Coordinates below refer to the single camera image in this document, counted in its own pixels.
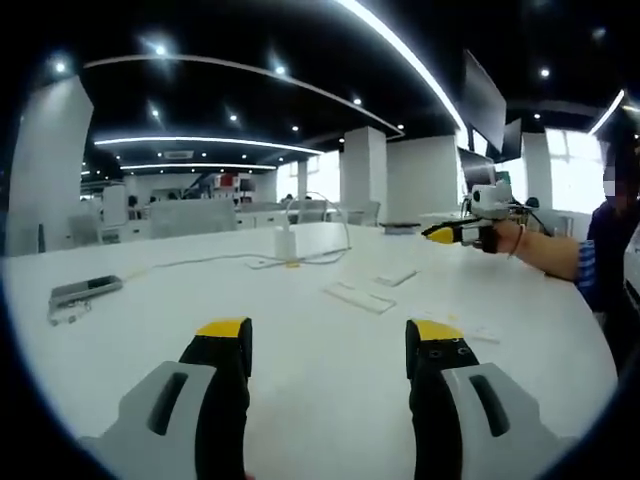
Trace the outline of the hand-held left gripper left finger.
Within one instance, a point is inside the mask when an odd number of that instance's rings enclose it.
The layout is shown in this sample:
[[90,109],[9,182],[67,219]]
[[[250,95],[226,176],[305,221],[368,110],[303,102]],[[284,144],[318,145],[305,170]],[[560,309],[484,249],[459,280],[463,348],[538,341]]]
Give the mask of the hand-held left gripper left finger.
[[198,329],[180,358],[165,361],[119,402],[115,422],[85,451],[117,479],[246,479],[252,321]]

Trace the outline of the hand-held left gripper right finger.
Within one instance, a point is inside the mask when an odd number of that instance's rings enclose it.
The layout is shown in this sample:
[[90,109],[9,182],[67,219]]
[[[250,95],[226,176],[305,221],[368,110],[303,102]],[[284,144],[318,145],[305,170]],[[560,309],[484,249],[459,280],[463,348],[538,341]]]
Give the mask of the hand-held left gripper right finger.
[[538,401],[463,334],[410,319],[405,328],[417,479],[536,479],[574,444],[541,420]]

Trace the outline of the person's right hand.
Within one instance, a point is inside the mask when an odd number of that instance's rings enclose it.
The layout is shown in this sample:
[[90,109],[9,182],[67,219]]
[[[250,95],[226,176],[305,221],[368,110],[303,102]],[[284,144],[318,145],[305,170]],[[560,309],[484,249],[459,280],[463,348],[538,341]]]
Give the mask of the person's right hand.
[[493,223],[493,230],[496,235],[496,251],[509,257],[515,255],[526,231],[525,227],[511,220],[501,220]]

